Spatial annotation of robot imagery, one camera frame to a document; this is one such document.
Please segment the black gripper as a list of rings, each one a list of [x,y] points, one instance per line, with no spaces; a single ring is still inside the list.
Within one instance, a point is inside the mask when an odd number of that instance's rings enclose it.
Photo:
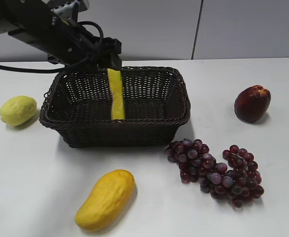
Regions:
[[[20,11],[20,28],[9,36],[35,47],[65,65],[94,64],[98,69],[121,70],[121,43],[106,38],[91,21],[64,21],[50,10]]]

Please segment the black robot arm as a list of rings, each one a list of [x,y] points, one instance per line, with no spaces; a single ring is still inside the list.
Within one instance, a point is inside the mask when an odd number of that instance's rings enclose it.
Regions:
[[[122,43],[104,37],[91,21],[78,21],[90,7],[87,0],[0,0],[0,34],[8,34],[47,54],[48,62],[62,64],[51,70],[0,65],[0,70],[53,74],[87,65],[119,71]]]

